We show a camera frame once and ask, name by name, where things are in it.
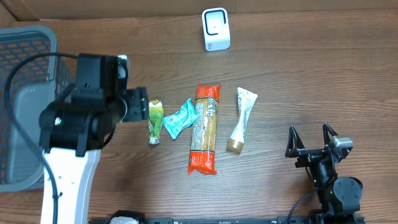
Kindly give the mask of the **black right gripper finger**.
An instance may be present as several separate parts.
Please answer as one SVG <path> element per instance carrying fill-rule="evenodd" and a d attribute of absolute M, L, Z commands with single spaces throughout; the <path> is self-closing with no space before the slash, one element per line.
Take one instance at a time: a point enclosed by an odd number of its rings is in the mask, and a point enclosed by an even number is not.
<path fill-rule="evenodd" d="M 305 146 L 294 126 L 289 128 L 289 139 L 285 151 L 285 157 L 299 157 L 305 151 Z"/>
<path fill-rule="evenodd" d="M 328 123 L 323 124 L 323 140 L 325 146 L 336 146 L 335 136 L 337 135 L 337 132 L 335 132 Z"/>

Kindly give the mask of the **green snack packet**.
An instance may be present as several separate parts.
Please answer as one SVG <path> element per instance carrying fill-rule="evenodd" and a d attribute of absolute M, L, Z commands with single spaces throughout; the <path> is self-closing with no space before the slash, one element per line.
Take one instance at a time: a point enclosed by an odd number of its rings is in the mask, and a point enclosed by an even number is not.
<path fill-rule="evenodd" d="M 149 144 L 156 145 L 160 143 L 160 134 L 163 127 L 164 109 L 160 100 L 149 102 Z"/>

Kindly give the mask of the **light blue snack packet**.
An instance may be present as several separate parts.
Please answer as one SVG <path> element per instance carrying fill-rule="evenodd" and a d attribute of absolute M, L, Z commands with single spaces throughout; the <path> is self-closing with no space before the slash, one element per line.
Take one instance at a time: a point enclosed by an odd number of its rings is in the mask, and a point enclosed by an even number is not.
<path fill-rule="evenodd" d="M 179 134 L 191 126 L 199 116 L 192 104 L 192 99 L 189 98 L 176 113 L 164 118 L 164 126 L 170 137 L 176 140 Z"/>

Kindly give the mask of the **white tube with tan cap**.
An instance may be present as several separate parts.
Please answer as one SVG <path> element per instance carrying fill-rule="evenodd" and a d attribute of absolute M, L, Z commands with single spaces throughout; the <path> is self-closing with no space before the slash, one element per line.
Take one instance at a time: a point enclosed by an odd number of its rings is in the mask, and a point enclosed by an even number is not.
<path fill-rule="evenodd" d="M 243 150 L 248 119 L 257 100 L 257 97 L 257 94 L 244 88 L 238 87 L 237 99 L 239 117 L 238 122 L 236 123 L 236 126 L 228 141 L 227 150 L 239 154 Z"/>

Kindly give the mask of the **orange spaghetti pasta packet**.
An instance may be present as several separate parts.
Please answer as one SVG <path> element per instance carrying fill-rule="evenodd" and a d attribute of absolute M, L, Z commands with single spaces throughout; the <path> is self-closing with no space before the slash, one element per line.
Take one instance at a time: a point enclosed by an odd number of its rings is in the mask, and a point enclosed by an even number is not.
<path fill-rule="evenodd" d="M 188 174 L 197 170 L 202 174 L 215 175 L 216 132 L 221 85 L 198 84 L 195 112 L 198 119 L 192 125 Z"/>

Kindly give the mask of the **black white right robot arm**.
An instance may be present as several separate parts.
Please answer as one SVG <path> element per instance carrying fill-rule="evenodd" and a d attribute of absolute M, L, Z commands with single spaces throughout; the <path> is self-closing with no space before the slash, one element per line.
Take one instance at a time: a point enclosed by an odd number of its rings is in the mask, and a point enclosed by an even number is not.
<path fill-rule="evenodd" d="M 327 123 L 323 125 L 324 147 L 306 149 L 296 129 L 289 128 L 289 138 L 285 157 L 296 158 L 296 168 L 306 168 L 320 208 L 312 215 L 343 216 L 360 210 L 363 185 L 354 177 L 339 177 L 335 165 L 350 154 L 353 140 L 337 134 Z"/>

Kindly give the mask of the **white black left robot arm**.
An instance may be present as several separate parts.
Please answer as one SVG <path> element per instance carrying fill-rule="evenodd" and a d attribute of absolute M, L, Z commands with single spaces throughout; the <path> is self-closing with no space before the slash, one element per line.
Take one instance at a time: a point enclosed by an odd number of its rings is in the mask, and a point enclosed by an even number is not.
<path fill-rule="evenodd" d="M 39 117 L 45 171 L 41 223 L 86 223 L 101 150 L 118 123 L 149 117 L 147 90 L 127 88 L 127 55 L 80 54 L 75 88 Z"/>

